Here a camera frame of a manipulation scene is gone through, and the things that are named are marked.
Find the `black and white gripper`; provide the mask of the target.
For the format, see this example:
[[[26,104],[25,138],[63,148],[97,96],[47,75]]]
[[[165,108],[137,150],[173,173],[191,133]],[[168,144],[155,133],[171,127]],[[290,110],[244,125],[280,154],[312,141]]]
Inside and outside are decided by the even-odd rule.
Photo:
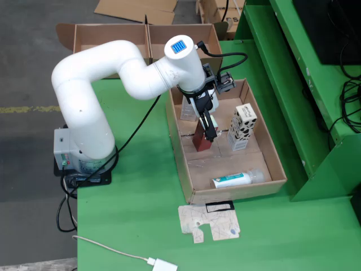
[[[201,118],[206,140],[213,142],[215,139],[214,119],[210,113],[214,112],[219,101],[215,89],[204,91],[200,96],[190,98],[190,103],[198,118]]]

